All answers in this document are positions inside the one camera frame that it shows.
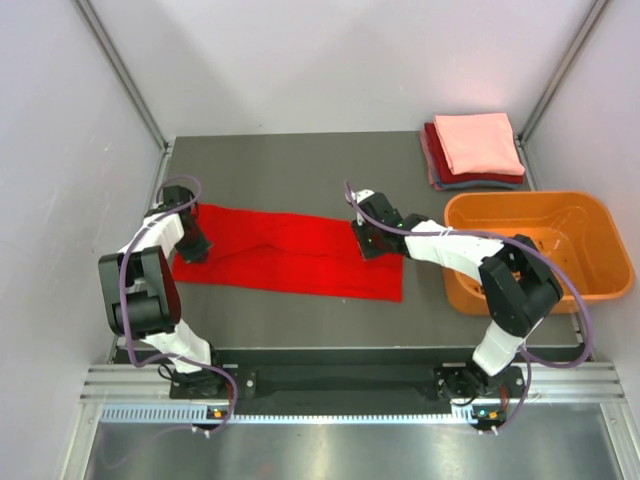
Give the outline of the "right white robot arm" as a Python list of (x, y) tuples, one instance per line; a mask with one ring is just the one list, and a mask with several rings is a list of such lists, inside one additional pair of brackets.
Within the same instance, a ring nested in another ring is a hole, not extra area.
[(373, 190), (348, 189), (345, 197), (356, 211), (351, 228), (363, 258), (398, 254), (479, 283), (491, 323), (460, 376), (474, 393), (492, 394), (518, 350), (564, 295), (533, 241), (523, 235), (463, 235), (427, 216), (403, 217)]

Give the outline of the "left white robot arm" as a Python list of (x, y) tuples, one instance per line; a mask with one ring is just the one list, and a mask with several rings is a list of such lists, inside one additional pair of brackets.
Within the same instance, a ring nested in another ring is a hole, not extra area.
[(106, 318), (111, 331), (129, 343), (141, 341), (163, 356), (159, 375), (176, 398), (212, 398), (226, 387), (211, 344), (182, 318), (169, 260), (207, 260), (211, 243), (197, 223), (196, 195), (180, 185), (163, 186), (133, 239), (98, 262)]

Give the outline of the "folded dark red t shirt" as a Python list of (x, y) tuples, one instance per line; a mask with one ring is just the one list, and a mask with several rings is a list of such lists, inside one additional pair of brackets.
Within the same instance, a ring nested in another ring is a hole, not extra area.
[(504, 175), (496, 173), (454, 174), (448, 165), (444, 149), (441, 146), (435, 125), (433, 123), (427, 122), (424, 124), (423, 130), (420, 132), (420, 139), (427, 163), (427, 169), (429, 163), (434, 164), (436, 166), (440, 179), (446, 184), (470, 180), (493, 180), (513, 184), (524, 183), (523, 175)]

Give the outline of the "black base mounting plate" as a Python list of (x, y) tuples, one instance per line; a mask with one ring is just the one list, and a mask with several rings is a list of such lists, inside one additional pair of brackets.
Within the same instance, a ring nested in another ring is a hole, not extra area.
[(447, 413), (469, 407), (472, 419), (504, 419), (525, 396), (525, 370), (495, 376), (471, 361), (469, 348), (220, 349), (219, 373), (177, 372), (153, 360), (172, 400), (227, 400), (234, 415), (357, 417)]

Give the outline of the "folded pink t shirt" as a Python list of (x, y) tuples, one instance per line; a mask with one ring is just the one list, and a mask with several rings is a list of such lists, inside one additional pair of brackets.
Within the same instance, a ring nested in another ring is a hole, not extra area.
[(505, 112), (436, 115), (434, 127), (452, 174), (524, 175)]

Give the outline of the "orange plastic basket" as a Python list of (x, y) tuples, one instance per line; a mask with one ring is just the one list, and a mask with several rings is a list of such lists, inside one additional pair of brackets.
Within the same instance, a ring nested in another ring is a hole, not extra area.
[(587, 305), (627, 294), (635, 272), (609, 210), (577, 191), (463, 193), (444, 222), (456, 229), (522, 234), (556, 263)]

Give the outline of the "aluminium rail profile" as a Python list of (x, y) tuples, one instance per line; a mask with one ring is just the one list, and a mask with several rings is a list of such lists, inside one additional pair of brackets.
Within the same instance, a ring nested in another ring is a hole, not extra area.
[[(130, 365), (96, 365), (82, 387), (80, 399), (99, 403), (214, 402), (231, 398), (225, 380), (222, 391), (212, 398), (176, 398), (171, 382), (162, 378), (157, 365), (137, 369)], [(426, 365), (350, 366), (249, 366), (231, 368), (241, 400), (269, 394), (320, 392), (327, 394), (401, 393), (419, 399), (436, 400), (443, 383), (438, 373)], [(552, 369), (534, 364), (512, 365), (502, 380), (516, 399), (530, 384), (531, 400), (568, 403), (618, 401), (624, 392), (610, 363), (585, 363), (572, 369)]]

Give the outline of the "left aluminium frame post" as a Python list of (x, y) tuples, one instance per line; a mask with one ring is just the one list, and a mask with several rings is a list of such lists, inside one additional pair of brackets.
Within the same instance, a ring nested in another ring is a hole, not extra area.
[(165, 152), (169, 148), (169, 141), (161, 132), (154, 119), (147, 102), (143, 98), (129, 68), (126, 66), (118, 48), (108, 33), (93, 3), (89, 0), (73, 0), (72, 4), (77, 9), (81, 18), (87, 25), (99, 49), (111, 67), (115, 77), (121, 85), (126, 97), (129, 99), (140, 120), (144, 124), (150, 137), (157, 147)]

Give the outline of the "aluminium frame post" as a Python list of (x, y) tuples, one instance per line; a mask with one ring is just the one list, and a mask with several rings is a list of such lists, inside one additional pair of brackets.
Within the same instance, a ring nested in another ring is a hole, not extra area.
[(549, 81), (546, 83), (542, 94), (536, 102), (532, 113), (529, 115), (517, 139), (520, 146), (524, 146), (533, 136), (544, 115), (549, 110), (551, 103), (558, 95), (563, 84), (569, 77), (572, 69), (578, 61), (581, 53), (587, 46), (590, 38), (604, 18), (611, 6), (611, 0), (591, 1), (584, 18), (581, 20), (576, 32), (562, 54)]
[(126, 66), (118, 48), (108, 33), (93, 3), (89, 0), (73, 0), (72, 4), (77, 9), (81, 18), (87, 25), (99, 49), (111, 67), (115, 77), (121, 85), (126, 97), (129, 99), (140, 120), (144, 124), (150, 137), (157, 147), (165, 152), (169, 148), (169, 141), (161, 132), (154, 119), (147, 102), (143, 98), (129, 68)]

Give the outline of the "right aluminium frame post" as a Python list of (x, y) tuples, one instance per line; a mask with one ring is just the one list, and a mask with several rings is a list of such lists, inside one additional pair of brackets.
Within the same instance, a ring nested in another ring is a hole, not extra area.
[(532, 113), (529, 115), (517, 139), (520, 146), (524, 146), (533, 136), (544, 115), (549, 110), (551, 103), (558, 95), (563, 84), (569, 77), (572, 69), (578, 61), (581, 53), (587, 46), (590, 38), (604, 18), (611, 6), (611, 0), (591, 1), (584, 18), (581, 20), (576, 32), (562, 54), (549, 81), (546, 83), (542, 94), (536, 102)]

